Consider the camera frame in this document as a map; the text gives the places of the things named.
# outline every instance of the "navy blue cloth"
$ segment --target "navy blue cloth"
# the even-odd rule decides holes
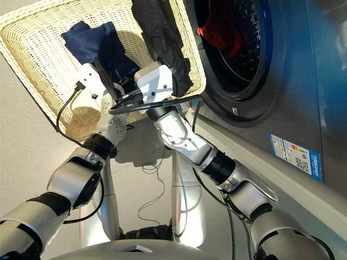
[[[81,63],[93,63],[98,58],[112,81],[133,79],[140,68],[125,55],[112,22],[91,29],[81,21],[62,34],[66,48]]]

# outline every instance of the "sticker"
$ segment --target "sticker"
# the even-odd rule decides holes
[[[270,134],[273,154],[322,181],[320,156],[283,138]]]

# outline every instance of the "red clothing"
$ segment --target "red clothing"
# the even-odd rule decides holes
[[[196,29],[196,33],[224,51],[229,59],[234,58],[250,40],[250,29],[231,0],[211,0],[210,16],[203,27]]]

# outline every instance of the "qr code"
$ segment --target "qr code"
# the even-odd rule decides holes
[[[298,157],[295,157],[295,161],[297,162],[297,167],[302,169],[303,171],[310,173],[309,164],[306,161],[301,160]]]

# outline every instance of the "laundry basket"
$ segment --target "laundry basket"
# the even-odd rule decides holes
[[[141,68],[153,60],[132,16],[131,0],[44,0],[0,17],[0,51],[31,96],[55,124],[62,105],[71,96],[81,64],[66,49],[61,34],[84,21],[92,28],[113,22],[126,55]],[[190,60],[193,86],[186,95],[204,91],[205,76],[182,0],[170,0]],[[128,123],[143,118],[131,113]],[[60,127],[75,140],[86,139],[100,118],[100,107],[85,89],[63,111]]]

